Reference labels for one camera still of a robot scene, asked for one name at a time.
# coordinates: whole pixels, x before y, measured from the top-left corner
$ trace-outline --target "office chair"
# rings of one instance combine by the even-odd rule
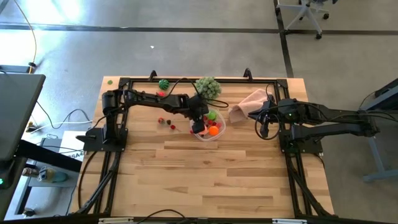
[[[301,21],[304,16],[307,16],[312,25],[316,28],[317,30],[317,39],[321,39],[322,38],[322,29],[319,26],[317,20],[315,19],[313,12],[320,12],[320,13],[324,13],[323,15],[323,19],[329,19],[329,11],[327,10],[323,10],[321,9],[321,7],[323,6],[323,3],[326,2],[328,0],[298,0],[298,3],[300,4],[299,6],[293,6],[293,5],[284,5],[284,4],[280,4],[279,0],[278,0],[278,5],[276,6],[275,12],[277,15],[279,15],[280,13],[280,9],[284,8],[284,9],[294,9],[299,11],[298,15],[293,19],[293,21],[285,28],[284,33],[287,35],[289,34],[289,28],[294,25],[297,21]],[[336,4],[338,0],[333,0],[332,3]],[[316,6],[315,7],[311,7],[311,3],[314,3]]]

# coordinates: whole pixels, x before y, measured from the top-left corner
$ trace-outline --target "desk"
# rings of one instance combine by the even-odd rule
[[[94,121],[103,116],[101,95],[117,89],[119,79],[104,77]],[[303,79],[289,78],[287,83],[291,98],[308,101]],[[223,92],[218,99],[236,105],[266,85],[222,83],[221,87]],[[157,83],[135,83],[133,88],[148,93],[159,91]],[[191,84],[179,83],[173,93],[192,96],[193,92]],[[220,111],[227,123],[226,132],[216,141],[201,142],[189,133],[189,122],[182,115],[157,108],[131,107],[127,119],[129,136],[119,166],[112,216],[145,217],[171,208],[187,217],[293,217],[287,168],[278,140],[264,141],[255,134],[253,120],[230,124],[228,109]],[[158,117],[171,119],[178,130],[161,126]],[[270,126],[270,132],[274,131],[277,126]],[[82,203],[98,185],[103,156],[104,153],[97,153],[88,165],[81,187]],[[333,213],[319,158],[303,154],[303,164],[309,189]],[[298,194],[303,210],[302,195]],[[76,210],[77,194],[71,212]],[[157,216],[177,215],[164,212]]]

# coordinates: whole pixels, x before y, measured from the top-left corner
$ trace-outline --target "green ball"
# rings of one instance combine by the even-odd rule
[[[169,87],[169,81],[167,81],[167,80],[160,80],[159,81],[159,88],[161,89],[161,90],[166,90],[168,87]]]
[[[214,111],[210,111],[210,113],[207,114],[207,118],[214,121],[217,118],[217,113]]]

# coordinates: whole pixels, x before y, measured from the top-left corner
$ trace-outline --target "green spiky ball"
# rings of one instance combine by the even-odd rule
[[[195,86],[204,98],[214,100],[221,93],[221,85],[214,77],[203,77],[196,81]]]
[[[159,88],[161,90],[166,90],[169,88],[169,86],[170,86],[169,81],[164,80],[164,79],[159,81]]]

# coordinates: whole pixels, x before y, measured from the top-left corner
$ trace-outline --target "small red object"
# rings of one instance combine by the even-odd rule
[[[164,121],[163,118],[159,118],[159,119],[157,120],[157,122],[158,122],[159,124],[164,124],[164,123],[165,123],[165,121]]]

